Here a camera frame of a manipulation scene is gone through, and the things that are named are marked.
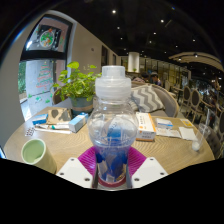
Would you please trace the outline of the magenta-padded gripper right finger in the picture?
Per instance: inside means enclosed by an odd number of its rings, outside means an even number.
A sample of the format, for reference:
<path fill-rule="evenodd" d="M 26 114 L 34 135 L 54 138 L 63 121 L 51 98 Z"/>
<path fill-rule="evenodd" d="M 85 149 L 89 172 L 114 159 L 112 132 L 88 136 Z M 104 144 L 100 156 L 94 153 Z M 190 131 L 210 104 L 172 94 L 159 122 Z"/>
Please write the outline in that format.
<path fill-rule="evenodd" d="M 140 188 L 167 175 L 168 173 L 154 157 L 146 157 L 133 147 L 129 149 L 126 168 L 128 188 Z"/>

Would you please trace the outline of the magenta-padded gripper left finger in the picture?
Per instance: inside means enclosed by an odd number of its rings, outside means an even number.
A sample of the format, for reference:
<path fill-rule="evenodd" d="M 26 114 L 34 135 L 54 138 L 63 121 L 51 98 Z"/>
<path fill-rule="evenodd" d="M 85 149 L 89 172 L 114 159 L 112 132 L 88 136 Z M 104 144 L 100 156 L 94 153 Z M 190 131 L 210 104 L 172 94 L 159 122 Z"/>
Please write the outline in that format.
<path fill-rule="evenodd" d="M 83 188 L 96 188 L 98 171 L 94 148 L 87 149 L 78 158 L 69 158 L 58 171 L 57 176 Z"/>

